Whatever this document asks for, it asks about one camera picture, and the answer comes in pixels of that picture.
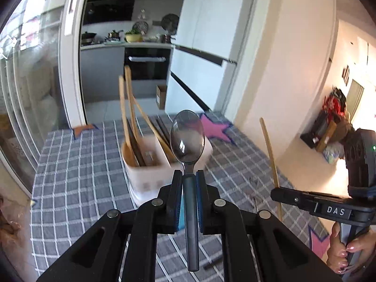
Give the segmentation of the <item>person right hand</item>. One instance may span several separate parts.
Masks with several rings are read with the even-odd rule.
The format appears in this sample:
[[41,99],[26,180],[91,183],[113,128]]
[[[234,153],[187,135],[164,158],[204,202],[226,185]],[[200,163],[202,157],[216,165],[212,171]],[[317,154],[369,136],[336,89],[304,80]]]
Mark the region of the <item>person right hand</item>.
[[335,222],[332,226],[330,236],[330,247],[327,252],[327,265],[335,273],[342,274],[342,272],[349,267],[347,255],[349,253],[360,252],[359,259],[354,266],[354,269],[363,266],[374,255],[375,251],[375,231],[370,229],[366,234],[361,235],[345,246],[340,240],[340,225]]

